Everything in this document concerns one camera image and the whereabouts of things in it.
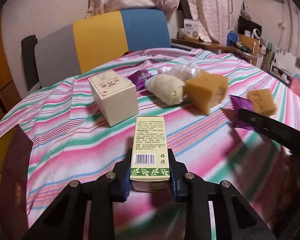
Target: white product box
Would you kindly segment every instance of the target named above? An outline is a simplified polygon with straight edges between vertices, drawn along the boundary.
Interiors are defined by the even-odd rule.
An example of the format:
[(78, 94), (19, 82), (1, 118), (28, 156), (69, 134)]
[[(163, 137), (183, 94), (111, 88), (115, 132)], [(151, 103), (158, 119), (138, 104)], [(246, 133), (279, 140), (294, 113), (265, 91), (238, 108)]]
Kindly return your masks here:
[(136, 86), (113, 70), (88, 79), (95, 102), (110, 126), (139, 113)]
[(135, 190), (166, 189), (170, 170), (163, 116), (138, 116), (133, 138), (130, 181)]
[(199, 40), (199, 21), (192, 19), (184, 19), (186, 40)]

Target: barcode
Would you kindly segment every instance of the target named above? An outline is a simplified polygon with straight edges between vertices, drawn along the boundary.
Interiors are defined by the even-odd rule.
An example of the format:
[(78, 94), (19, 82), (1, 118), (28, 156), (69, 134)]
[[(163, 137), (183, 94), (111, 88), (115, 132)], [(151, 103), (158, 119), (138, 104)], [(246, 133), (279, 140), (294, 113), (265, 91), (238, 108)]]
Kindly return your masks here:
[(154, 165), (154, 154), (136, 154), (134, 164)]

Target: green leaf pattern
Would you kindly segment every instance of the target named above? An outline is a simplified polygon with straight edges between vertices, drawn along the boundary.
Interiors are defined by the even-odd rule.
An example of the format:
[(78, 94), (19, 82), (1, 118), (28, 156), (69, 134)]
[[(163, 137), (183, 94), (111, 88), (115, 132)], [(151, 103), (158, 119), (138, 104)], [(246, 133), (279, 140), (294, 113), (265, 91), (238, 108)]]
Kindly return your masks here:
[(131, 168), (132, 176), (169, 176), (169, 168)]

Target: striped bedsheet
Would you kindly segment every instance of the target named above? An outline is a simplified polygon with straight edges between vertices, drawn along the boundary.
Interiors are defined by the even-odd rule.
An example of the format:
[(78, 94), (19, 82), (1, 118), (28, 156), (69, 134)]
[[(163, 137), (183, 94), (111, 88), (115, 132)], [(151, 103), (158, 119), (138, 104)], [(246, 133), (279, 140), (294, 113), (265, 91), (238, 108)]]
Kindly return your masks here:
[[(108, 69), (124, 77), (139, 69), (154, 74), (164, 65), (189, 62), (226, 76), (229, 94), (246, 98), (248, 90), (269, 88), (278, 107), (273, 118), (300, 130), (300, 98), (232, 54), (201, 49), (149, 49), (129, 54), (29, 95), (1, 120), (0, 137), (19, 124), (33, 141), (26, 193), (29, 226), (69, 181), (97, 179), (132, 147), (136, 117), (109, 127), (94, 102), (88, 77)], [(138, 92), (138, 105), (139, 115), (164, 116), (168, 147), (178, 161), (205, 180), (232, 182), (271, 226), (286, 149), (253, 131), (233, 129), (229, 96), (209, 116), (189, 102), (167, 106), (147, 90)], [(185, 206), (174, 204), (168, 191), (131, 191), (126, 203), (114, 204), (117, 239), (181, 239), (185, 212)]]

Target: white plastic bag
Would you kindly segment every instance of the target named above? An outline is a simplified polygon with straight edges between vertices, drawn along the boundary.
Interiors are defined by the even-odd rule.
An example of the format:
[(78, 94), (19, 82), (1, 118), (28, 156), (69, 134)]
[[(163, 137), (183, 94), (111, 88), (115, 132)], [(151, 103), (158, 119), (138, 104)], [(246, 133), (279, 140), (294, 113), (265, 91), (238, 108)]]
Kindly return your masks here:
[(171, 76), (175, 76), (184, 82), (191, 78), (196, 78), (200, 75), (201, 68), (198, 67), (195, 63), (190, 63), (188, 65), (185, 64), (177, 64), (175, 66), (164, 66), (158, 69), (159, 74), (168, 74)]

